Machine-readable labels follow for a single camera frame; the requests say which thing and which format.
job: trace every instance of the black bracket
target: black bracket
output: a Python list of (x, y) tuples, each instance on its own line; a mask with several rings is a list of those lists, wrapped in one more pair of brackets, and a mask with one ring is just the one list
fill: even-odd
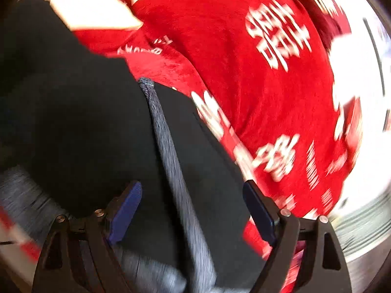
[(243, 198), (263, 240), (273, 250), (251, 293), (279, 293), (298, 241), (305, 241), (294, 293), (351, 293), (348, 268), (327, 217), (295, 217), (265, 197), (254, 181), (243, 186)]
[(106, 209), (68, 220), (58, 216), (38, 260), (32, 293), (131, 293), (112, 245), (122, 240), (141, 200), (133, 182)]

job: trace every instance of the white chinese characters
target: white chinese characters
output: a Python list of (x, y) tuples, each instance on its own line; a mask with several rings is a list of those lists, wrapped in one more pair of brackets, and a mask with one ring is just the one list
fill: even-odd
[(275, 182), (279, 182), (292, 171), (295, 157), (293, 147), (299, 138), (299, 134), (295, 134), (292, 139), (282, 135), (276, 140), (275, 145), (268, 143), (259, 148), (257, 156), (253, 160), (253, 167), (256, 168), (266, 163), (265, 172), (270, 173)]
[(329, 212), (332, 210), (334, 203), (330, 188), (322, 195), (322, 204), (324, 207), (323, 212)]
[(209, 130), (213, 133), (216, 139), (220, 141), (224, 135), (224, 129), (221, 125), (221, 118), (219, 114), (219, 112), (222, 114), (222, 110), (218, 106), (218, 103), (207, 91), (204, 92), (204, 100), (201, 99), (197, 93), (192, 91), (192, 99), (197, 107), (198, 114), (204, 119)]
[(285, 59), (290, 56), (300, 57), (300, 50), (306, 46), (311, 52), (308, 42), (310, 35), (305, 25), (300, 27), (293, 19), (292, 9), (281, 6), (272, 0), (269, 6), (261, 4), (256, 10), (249, 8), (246, 16), (246, 29), (252, 38), (260, 37), (257, 50), (265, 57), (270, 68), (278, 69), (279, 64), (288, 71)]
[(319, 175), (315, 164), (315, 144), (312, 141), (310, 147), (307, 150), (307, 180), (310, 186), (310, 190), (313, 190), (319, 183)]
[(318, 5), (322, 13), (329, 14), (331, 17), (334, 17), (334, 14), (338, 15), (338, 11), (333, 0), (314, 0), (314, 1)]
[(336, 171), (339, 171), (345, 165), (347, 159), (348, 153), (345, 152), (336, 161), (331, 161), (330, 165), (327, 168), (326, 176)]

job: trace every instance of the red blanket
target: red blanket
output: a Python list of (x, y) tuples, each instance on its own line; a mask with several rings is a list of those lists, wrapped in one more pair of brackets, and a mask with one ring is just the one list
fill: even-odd
[[(144, 25), (76, 31), (192, 97), (214, 135), (266, 195), (297, 216), (328, 214), (351, 167), (328, 56), (294, 0), (127, 0)], [(269, 252), (249, 222), (245, 239)]]
[(351, 33), (346, 14), (335, 0), (299, 0), (314, 23), (326, 50), (334, 37)]

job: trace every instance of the knit cord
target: knit cord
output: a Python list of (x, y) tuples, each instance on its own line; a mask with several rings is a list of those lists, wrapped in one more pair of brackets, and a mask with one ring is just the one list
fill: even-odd
[(193, 208), (175, 151), (173, 138), (154, 88), (154, 82), (141, 77), (138, 83), (149, 105), (163, 167), (193, 260), (194, 272), (190, 279), (190, 292), (206, 293), (212, 290), (216, 282), (216, 271), (212, 256)]

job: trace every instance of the gray fabric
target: gray fabric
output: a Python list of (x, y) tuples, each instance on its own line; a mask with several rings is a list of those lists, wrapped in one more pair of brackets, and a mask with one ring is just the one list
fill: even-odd
[(227, 289), (214, 287), (210, 293), (249, 293), (250, 289)]
[(0, 205), (13, 222), (42, 246), (54, 219), (66, 213), (20, 166), (0, 176)]
[(121, 246), (114, 248), (122, 271), (132, 280), (139, 293), (182, 293), (186, 279), (168, 265), (142, 258)]
[(209, 292), (216, 282), (215, 267), (183, 178), (154, 82), (148, 78), (140, 78), (138, 82), (148, 101), (156, 142), (193, 260), (194, 270), (190, 279), (190, 292)]

